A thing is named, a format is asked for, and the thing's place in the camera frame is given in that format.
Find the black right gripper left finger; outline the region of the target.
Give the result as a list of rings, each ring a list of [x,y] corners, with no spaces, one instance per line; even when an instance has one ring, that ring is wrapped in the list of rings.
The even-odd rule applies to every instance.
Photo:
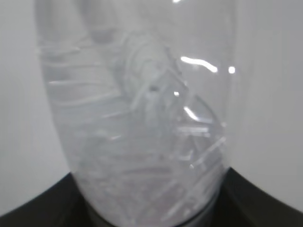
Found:
[[[74,178],[67,174],[58,183],[0,217],[2,227],[105,227],[85,202]]]

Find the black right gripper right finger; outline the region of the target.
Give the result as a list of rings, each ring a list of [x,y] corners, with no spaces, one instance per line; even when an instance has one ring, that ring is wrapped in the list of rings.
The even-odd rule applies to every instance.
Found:
[[[265,193],[233,168],[194,227],[301,227],[303,213]]]

